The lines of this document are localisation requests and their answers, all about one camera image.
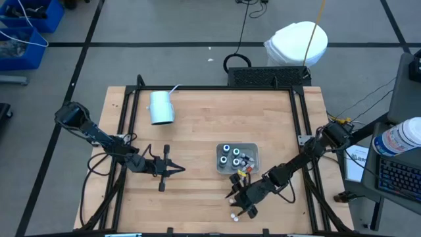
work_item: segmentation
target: white mug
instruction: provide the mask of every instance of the white mug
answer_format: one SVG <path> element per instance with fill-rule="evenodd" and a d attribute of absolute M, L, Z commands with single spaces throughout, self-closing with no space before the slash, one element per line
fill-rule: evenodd
<path fill-rule="evenodd" d="M 150 95 L 151 105 L 149 112 L 151 114 L 152 125 L 170 124 L 174 122 L 175 112 L 170 101 L 168 92 L 152 92 Z"/>

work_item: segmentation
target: white object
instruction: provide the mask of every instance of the white object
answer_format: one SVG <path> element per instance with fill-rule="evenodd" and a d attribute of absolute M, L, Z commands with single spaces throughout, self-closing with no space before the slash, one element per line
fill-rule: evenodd
<path fill-rule="evenodd" d="M 388 157 L 421 147 L 421 117 L 408 119 L 372 141 L 374 151 Z"/>
<path fill-rule="evenodd" d="M 227 158 L 226 157 L 221 157 L 220 162 L 221 164 L 226 164 Z"/>
<path fill-rule="evenodd" d="M 368 148 L 353 145 L 347 149 L 351 157 L 363 167 L 366 166 Z M 361 182 L 364 169 L 357 165 L 345 152 L 345 179 L 354 182 Z"/>
<path fill-rule="evenodd" d="M 26 11 L 25 11 L 25 8 L 24 8 L 24 6 L 22 5 L 22 3 L 20 2 L 20 0 L 18 0 L 18 3 L 19 3 L 19 5 L 20 5 L 20 7 L 22 8 L 22 12 L 24 13 L 24 15 L 25 15 L 25 18 L 26 18 L 26 22 L 31 26 L 31 27 L 34 27 L 34 26 L 32 26 L 32 23 L 29 21 L 29 18 L 28 18 L 28 16 L 26 15 Z M 48 47 L 48 45 L 49 45 L 49 43 L 48 43 L 48 41 L 46 40 L 46 39 L 44 39 L 44 37 L 42 37 L 41 35 L 39 35 L 39 36 L 41 36 L 41 38 L 47 43 L 46 45 L 40 45 L 40 44 L 38 44 L 38 43 L 32 43 L 32 42 L 27 42 L 27 41 L 24 41 L 24 40 L 20 40 L 20 39 L 16 39 L 16 38 L 13 38 L 13 37 L 11 37 L 11 36 L 8 36 L 8 35 L 6 35 L 4 32 L 2 32 L 1 30 L 0 30 L 0 34 L 2 34 L 2 35 L 4 35 L 5 37 L 7 37 L 7 38 L 9 38 L 9 39 L 11 39 L 11 40 L 15 40 L 15 41 L 18 41 L 18 42 L 20 42 L 20 43 L 27 43 L 27 44 L 31 44 L 31 45 L 37 45 L 37 46 L 41 46 L 41 47 Z"/>
<path fill-rule="evenodd" d="M 278 30 L 264 43 L 268 53 L 267 66 L 302 66 L 313 28 L 313 22 L 299 22 Z M 317 26 L 305 65 L 317 63 L 327 46 L 328 36 Z"/>
<path fill-rule="evenodd" d="M 230 151 L 230 145 L 224 145 L 224 152 Z"/>
<path fill-rule="evenodd" d="M 233 159 L 232 160 L 232 165 L 237 167 L 239 165 L 239 159 Z"/>
<path fill-rule="evenodd" d="M 174 107 L 170 101 L 170 94 L 168 92 L 152 92 L 151 105 L 149 112 L 151 114 L 152 125 L 170 124 L 174 122 Z"/>
<path fill-rule="evenodd" d="M 233 154 L 233 155 L 235 155 L 235 156 L 238 156 L 238 155 L 239 155 L 239 149 L 235 148 L 235 149 L 232 151 L 232 154 Z"/>

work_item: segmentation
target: black keyboard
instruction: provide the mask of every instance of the black keyboard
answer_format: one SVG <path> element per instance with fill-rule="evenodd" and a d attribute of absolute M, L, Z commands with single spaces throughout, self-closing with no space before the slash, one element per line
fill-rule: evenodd
<path fill-rule="evenodd" d="M 377 189 L 421 203 L 421 170 L 381 158 L 378 168 Z"/>

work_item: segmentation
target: blue bin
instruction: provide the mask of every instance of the blue bin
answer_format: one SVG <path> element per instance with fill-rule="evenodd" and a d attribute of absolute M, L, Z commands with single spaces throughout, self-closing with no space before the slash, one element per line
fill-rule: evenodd
<path fill-rule="evenodd" d="M 58 0 L 20 0 L 25 5 L 27 2 L 36 2 L 40 5 L 48 6 L 46 10 L 47 19 L 34 19 L 29 18 L 32 25 L 37 28 L 38 32 L 54 32 L 59 26 L 60 20 L 64 15 L 64 9 Z M 24 17 L 11 18 L 4 17 L 7 6 L 15 6 L 21 9 L 17 0 L 6 0 L 0 8 L 0 21 L 9 28 L 29 26 Z"/>
<path fill-rule="evenodd" d="M 4 28 L 0 29 L 3 33 L 8 36 L 17 35 L 17 32 L 24 32 L 30 35 L 30 42 L 45 45 L 45 40 L 38 33 L 37 29 L 33 27 L 22 27 L 22 28 Z M 6 38 L 0 34 L 0 41 L 13 40 Z M 41 63 L 44 55 L 45 47 L 38 45 L 26 46 L 25 53 L 21 57 L 0 57 L 0 70 L 22 70 L 22 69 L 37 69 Z"/>

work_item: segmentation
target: wooden tabletop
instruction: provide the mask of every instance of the wooden tabletop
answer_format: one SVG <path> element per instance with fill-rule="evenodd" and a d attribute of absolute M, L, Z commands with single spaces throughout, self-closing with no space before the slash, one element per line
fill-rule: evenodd
<path fill-rule="evenodd" d="M 259 147 L 260 173 L 252 181 L 280 163 L 298 154 L 297 140 L 288 92 L 281 91 L 175 91 L 171 100 L 176 112 L 173 124 L 152 126 L 149 112 L 150 91 L 140 93 L 134 132 L 138 138 L 132 145 L 141 151 L 152 144 L 154 155 L 162 156 L 164 144 L 170 144 L 170 158 L 186 168 L 185 172 L 167 179 L 165 192 L 158 192 L 160 178 L 128 172 L 120 213 L 119 232 L 166 232 L 173 227 L 178 233 L 311 233 L 305 187 L 301 171 L 291 180 L 297 201 L 288 204 L 279 196 L 269 194 L 257 204 L 258 215 L 247 214 L 235 223 L 232 209 L 224 197 L 231 184 L 227 175 L 216 171 L 216 145 L 219 143 L 252 142 Z M 109 87 L 99 127 L 115 134 L 124 97 L 124 87 Z M 318 87 L 305 88 L 310 124 L 314 131 L 328 120 L 322 93 Z M 305 133 L 299 99 L 296 97 L 301 131 Z M 130 115 L 127 116 L 125 129 Z M 93 155 L 102 152 L 94 148 Z M 108 172 L 111 160 L 97 170 Z M 343 192 L 343 182 L 337 163 L 328 159 L 319 162 L 324 194 L 337 216 L 351 229 L 353 223 L 348 204 L 336 203 L 333 196 Z M 84 220 L 95 212 L 103 200 L 107 177 L 91 175 L 86 186 Z M 282 194 L 291 199 L 291 188 Z M 114 211 L 110 206 L 109 217 Z M 320 208 L 316 204 L 318 227 L 323 229 Z M 76 218 L 75 228 L 80 226 Z"/>

